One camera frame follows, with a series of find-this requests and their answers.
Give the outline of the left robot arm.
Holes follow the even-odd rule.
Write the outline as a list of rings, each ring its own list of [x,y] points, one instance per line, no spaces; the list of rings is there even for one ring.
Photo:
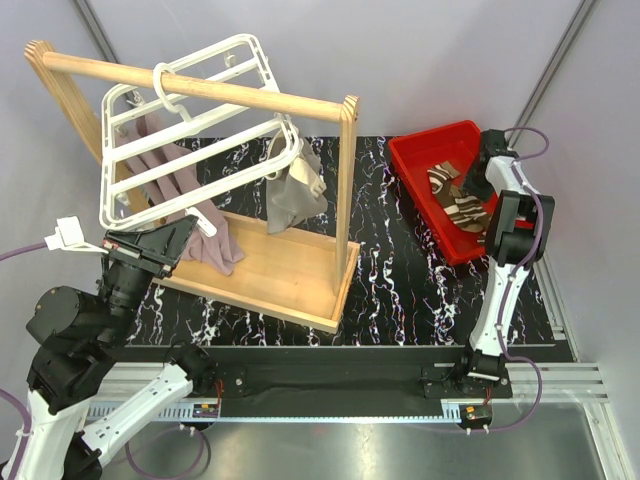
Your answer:
[[[26,325],[39,348],[27,376],[23,426],[4,479],[98,479],[115,454],[168,405],[219,392],[215,361],[186,344],[146,386],[101,419],[87,423],[94,397],[114,367],[154,279],[172,275],[197,217],[186,215],[137,232],[107,231],[99,290],[44,293]]]

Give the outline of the grey cream sock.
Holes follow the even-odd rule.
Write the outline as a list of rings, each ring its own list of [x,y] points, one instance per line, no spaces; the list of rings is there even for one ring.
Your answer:
[[[285,169],[266,179],[267,231],[281,233],[302,221],[324,213],[328,208],[324,196],[321,161],[309,141],[302,137],[300,155]]]

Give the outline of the red plastic bin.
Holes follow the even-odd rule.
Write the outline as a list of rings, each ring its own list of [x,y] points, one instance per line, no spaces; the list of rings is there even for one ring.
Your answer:
[[[479,245],[477,234],[463,232],[447,217],[438,201],[438,194],[431,192],[427,169],[449,161],[460,175],[446,184],[451,183],[461,190],[466,173],[478,155],[482,132],[474,122],[466,120],[398,137],[390,142],[392,164],[431,230],[438,248],[451,265],[486,255],[485,244]],[[493,215],[497,196],[493,194],[489,202],[482,204]]]

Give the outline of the wooden clothes rack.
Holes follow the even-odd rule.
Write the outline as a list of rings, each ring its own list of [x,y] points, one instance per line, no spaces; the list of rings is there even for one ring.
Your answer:
[[[28,43],[24,54],[102,169],[101,109],[92,111],[75,77],[110,81],[113,87],[130,81],[135,88],[151,88],[152,71],[61,54],[42,40]],[[234,103],[248,109],[270,111],[273,115],[285,114],[290,119],[299,115],[338,124],[336,233],[330,237],[293,229],[271,235],[264,221],[228,213],[232,232],[245,246],[246,256],[240,266],[225,276],[202,262],[183,260],[171,276],[161,279],[161,284],[284,321],[335,332],[359,252],[349,238],[359,100],[349,95],[342,103],[334,103],[281,91],[262,91],[258,75],[253,72],[226,82],[208,79],[224,68],[224,59],[216,57],[181,73],[164,73],[159,83],[169,93],[210,99],[216,102],[216,107]],[[125,217],[151,207],[143,199],[141,188],[120,197],[116,202],[117,214]]]

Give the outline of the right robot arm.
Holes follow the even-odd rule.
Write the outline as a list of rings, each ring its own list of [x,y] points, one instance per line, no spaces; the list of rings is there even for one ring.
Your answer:
[[[545,251],[555,200],[527,179],[508,130],[481,133],[480,148],[463,189],[485,201],[497,196],[485,240],[488,284],[479,318],[449,381],[464,397],[485,398],[509,383],[507,337],[520,290]]]

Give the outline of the mauve hanging cloth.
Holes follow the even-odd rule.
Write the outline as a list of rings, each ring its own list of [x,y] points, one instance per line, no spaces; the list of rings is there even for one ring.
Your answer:
[[[142,140],[163,129],[160,118],[155,114],[148,114],[126,126],[124,134],[118,133],[116,144],[122,146],[135,140]],[[190,153],[189,149],[170,142],[159,148],[137,154],[124,163],[132,173],[141,174]],[[142,189],[153,204],[159,205],[199,187],[197,169],[192,164],[170,175],[152,180],[144,184]],[[245,254],[230,233],[226,218],[210,200],[197,204],[195,208],[215,227],[216,234],[208,236],[201,228],[195,228],[182,258],[186,261],[203,262],[222,275],[231,275],[236,264],[244,259]]]

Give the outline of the white plastic clip hanger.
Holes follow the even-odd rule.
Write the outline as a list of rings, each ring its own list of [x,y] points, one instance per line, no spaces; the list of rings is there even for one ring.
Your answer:
[[[147,170],[135,173],[124,180],[117,178],[116,168],[124,166],[128,160],[162,147],[173,146],[178,140],[196,136],[248,109],[246,106],[224,103],[203,113],[192,115],[183,104],[186,99],[185,95],[169,93],[160,86],[159,80],[162,74],[181,73],[187,68],[216,57],[224,59],[225,68],[210,76],[208,78],[210,81],[226,82],[253,72],[258,75],[262,91],[273,93],[279,91],[267,56],[257,37],[251,34],[237,34],[178,60],[156,65],[152,70],[151,86],[156,94],[154,100],[141,103],[124,113],[117,114],[115,102],[125,94],[133,92],[135,86],[132,82],[126,81],[112,87],[104,95],[101,105],[102,180],[99,222],[105,229],[132,231],[177,212],[188,213],[205,200],[262,177],[273,180],[281,171],[302,157],[302,140],[297,128],[289,116],[276,113],[272,119],[224,138],[203,150],[183,155],[176,160],[169,160],[159,166],[149,167]],[[160,128],[155,133],[140,135],[137,139],[127,143],[120,144],[116,141],[116,134],[120,127],[134,124],[137,120],[146,119],[159,111],[177,115],[180,120],[170,126]],[[171,175],[177,173],[184,173],[188,167],[194,166],[208,157],[226,152],[268,133],[274,133],[284,141],[284,146],[275,156],[221,180],[180,194],[174,199],[155,201],[151,207],[144,208],[140,213],[132,213],[125,217],[116,213],[116,202],[129,191],[147,186],[157,180],[167,180]]]

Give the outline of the brown striped sock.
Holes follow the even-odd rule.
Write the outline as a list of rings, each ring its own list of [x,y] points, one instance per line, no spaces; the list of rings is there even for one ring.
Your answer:
[[[460,175],[449,161],[431,166],[427,169],[427,174],[431,192],[434,195],[439,194],[447,182],[456,179]]]
[[[477,243],[484,245],[492,215],[475,196],[464,193],[451,183],[442,187],[438,201],[452,223],[463,232],[477,234]]]

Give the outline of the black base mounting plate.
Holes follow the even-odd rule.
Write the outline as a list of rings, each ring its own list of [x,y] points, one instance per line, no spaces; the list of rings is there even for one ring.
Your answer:
[[[497,404],[513,397],[511,380],[485,398],[464,397],[449,377],[459,347],[207,348],[214,385],[170,404],[200,403],[205,413],[228,406],[236,414],[418,414],[436,403]]]

